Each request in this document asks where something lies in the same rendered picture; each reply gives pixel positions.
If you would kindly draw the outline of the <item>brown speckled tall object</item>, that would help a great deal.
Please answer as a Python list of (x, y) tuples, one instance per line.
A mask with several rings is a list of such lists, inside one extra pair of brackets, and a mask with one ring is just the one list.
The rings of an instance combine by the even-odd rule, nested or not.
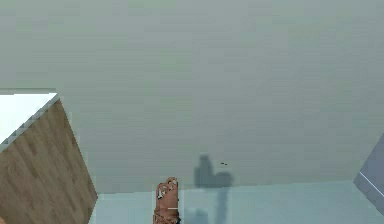
[(153, 224), (180, 224), (178, 180), (169, 177), (156, 188)]

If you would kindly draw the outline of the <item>grey furniture panel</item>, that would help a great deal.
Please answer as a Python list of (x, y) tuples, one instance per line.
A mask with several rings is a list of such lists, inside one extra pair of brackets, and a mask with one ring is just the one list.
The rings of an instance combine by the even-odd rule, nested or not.
[(384, 216), (384, 133), (353, 183)]

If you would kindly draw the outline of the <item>wooden cabinet with white top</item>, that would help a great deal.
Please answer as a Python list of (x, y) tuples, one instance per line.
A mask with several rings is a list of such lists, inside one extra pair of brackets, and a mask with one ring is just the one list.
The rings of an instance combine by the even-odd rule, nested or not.
[(59, 96), (0, 143), (0, 224), (88, 224), (97, 199)]

